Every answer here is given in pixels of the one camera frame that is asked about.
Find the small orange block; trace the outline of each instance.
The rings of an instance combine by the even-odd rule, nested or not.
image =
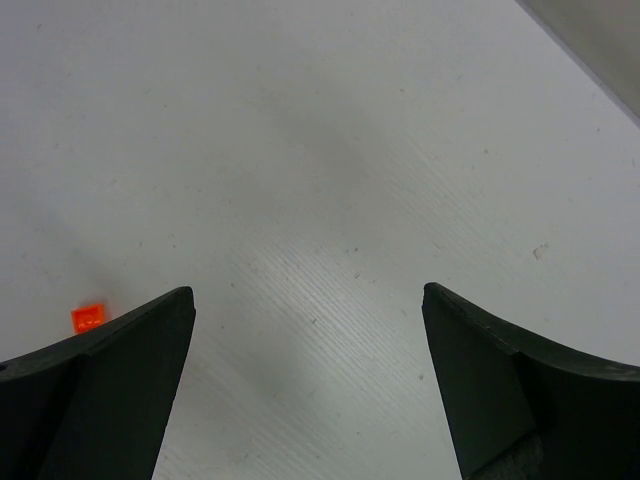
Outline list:
[[[84,333],[104,323],[104,305],[96,304],[78,308],[71,312],[73,329],[76,333]]]

